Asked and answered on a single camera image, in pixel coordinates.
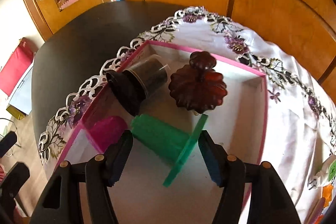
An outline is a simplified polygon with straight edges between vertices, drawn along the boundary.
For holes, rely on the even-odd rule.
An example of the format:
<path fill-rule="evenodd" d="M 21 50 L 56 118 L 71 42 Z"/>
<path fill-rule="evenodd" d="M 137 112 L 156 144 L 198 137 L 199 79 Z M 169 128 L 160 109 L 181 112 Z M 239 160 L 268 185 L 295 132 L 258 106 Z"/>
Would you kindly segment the orange linked cube blocks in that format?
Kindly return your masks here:
<path fill-rule="evenodd" d="M 320 223 L 323 219 L 323 210 L 328 208 L 333 200 L 333 189 L 334 186 L 329 184 L 322 188 L 322 196 L 319 199 L 317 206 L 315 208 L 315 217 L 313 218 L 313 223 Z"/>

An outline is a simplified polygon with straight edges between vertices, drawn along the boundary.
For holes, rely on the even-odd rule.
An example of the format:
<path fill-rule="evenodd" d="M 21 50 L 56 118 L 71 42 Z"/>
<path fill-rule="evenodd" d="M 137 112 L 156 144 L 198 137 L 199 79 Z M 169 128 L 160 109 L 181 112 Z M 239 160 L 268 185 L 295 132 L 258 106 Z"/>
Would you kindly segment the dark brown carved ornament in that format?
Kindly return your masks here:
<path fill-rule="evenodd" d="M 223 104 L 227 85 L 216 64 L 209 52 L 193 52 L 189 63 L 171 75 L 168 88 L 177 107 L 202 114 Z"/>

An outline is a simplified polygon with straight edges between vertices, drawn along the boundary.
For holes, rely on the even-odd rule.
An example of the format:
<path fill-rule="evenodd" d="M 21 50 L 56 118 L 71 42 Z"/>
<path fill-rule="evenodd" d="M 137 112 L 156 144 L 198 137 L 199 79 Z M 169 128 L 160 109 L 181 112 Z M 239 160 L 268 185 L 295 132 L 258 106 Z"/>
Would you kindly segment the red white box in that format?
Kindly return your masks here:
<path fill-rule="evenodd" d="M 18 46 L 1 69 L 1 91 L 8 96 L 8 105 L 23 115 L 32 110 L 32 75 L 35 52 L 30 40 L 21 38 Z"/>

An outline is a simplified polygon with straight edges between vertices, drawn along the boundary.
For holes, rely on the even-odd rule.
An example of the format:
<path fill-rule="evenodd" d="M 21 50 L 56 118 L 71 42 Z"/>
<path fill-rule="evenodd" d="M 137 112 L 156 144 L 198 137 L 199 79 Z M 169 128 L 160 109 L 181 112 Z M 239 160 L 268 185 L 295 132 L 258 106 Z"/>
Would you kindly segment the pink cardboard tray box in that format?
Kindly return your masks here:
<path fill-rule="evenodd" d="M 263 154 L 268 98 L 264 73 L 216 55 L 215 70 L 224 77 L 228 93 L 223 104 L 207 112 L 205 129 L 215 143 L 244 162 L 259 164 Z M 105 86 L 72 130 L 60 159 L 72 164 L 98 154 L 89 130 L 104 118 L 119 116 L 132 121 Z M 211 223 L 222 190 L 211 180 L 201 152 L 194 148 L 169 187 L 163 182 L 170 166 L 135 140 L 116 184 L 109 188 L 120 223 Z"/>

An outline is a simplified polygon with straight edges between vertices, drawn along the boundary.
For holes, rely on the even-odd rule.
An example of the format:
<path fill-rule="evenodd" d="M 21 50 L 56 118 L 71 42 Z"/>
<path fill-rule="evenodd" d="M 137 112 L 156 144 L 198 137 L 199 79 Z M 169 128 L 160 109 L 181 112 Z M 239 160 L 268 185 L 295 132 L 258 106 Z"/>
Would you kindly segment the white embroidered floral tablecloth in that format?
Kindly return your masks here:
<path fill-rule="evenodd" d="M 301 222 L 320 189 L 309 181 L 335 153 L 335 104 L 297 60 L 248 27 L 202 7 L 158 2 L 103 3 L 51 36 L 35 57 L 34 132 L 44 167 L 53 167 L 68 139 L 57 129 L 59 109 L 89 79 L 115 68 L 123 49 L 146 40 L 172 42 L 222 55 L 264 72 L 269 94 L 263 159 L 283 180 Z"/>

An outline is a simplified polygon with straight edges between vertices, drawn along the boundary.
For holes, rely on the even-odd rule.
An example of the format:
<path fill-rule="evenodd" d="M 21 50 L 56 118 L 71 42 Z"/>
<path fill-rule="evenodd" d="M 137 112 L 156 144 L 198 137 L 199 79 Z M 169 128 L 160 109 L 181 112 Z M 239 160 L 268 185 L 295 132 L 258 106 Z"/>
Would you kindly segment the white green plug device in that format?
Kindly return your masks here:
<path fill-rule="evenodd" d="M 331 155 L 322 164 L 321 169 L 309 182 L 309 190 L 324 187 L 332 183 L 335 178 L 335 155 Z"/>

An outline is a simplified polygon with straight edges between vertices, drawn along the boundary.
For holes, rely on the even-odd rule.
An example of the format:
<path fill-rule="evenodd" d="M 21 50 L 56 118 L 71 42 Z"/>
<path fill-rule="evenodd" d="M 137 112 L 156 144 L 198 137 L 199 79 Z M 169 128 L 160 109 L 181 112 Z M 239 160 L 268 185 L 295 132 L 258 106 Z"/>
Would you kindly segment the magenta plastic cup piece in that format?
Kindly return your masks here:
<path fill-rule="evenodd" d="M 97 121 L 88 131 L 88 139 L 93 147 L 104 153 L 111 144 L 120 139 L 125 130 L 128 129 L 126 121 L 120 116 L 109 116 Z"/>

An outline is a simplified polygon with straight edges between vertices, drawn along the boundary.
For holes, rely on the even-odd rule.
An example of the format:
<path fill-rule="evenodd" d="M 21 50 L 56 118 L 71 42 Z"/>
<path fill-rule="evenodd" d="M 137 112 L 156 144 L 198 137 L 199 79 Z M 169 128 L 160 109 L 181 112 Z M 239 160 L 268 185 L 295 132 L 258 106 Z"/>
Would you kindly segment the green plastic spool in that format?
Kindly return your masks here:
<path fill-rule="evenodd" d="M 147 114 L 136 116 L 132 120 L 133 136 L 171 165 L 163 186 L 169 187 L 182 170 L 198 142 L 207 119 L 208 116 L 202 114 L 191 134 Z"/>

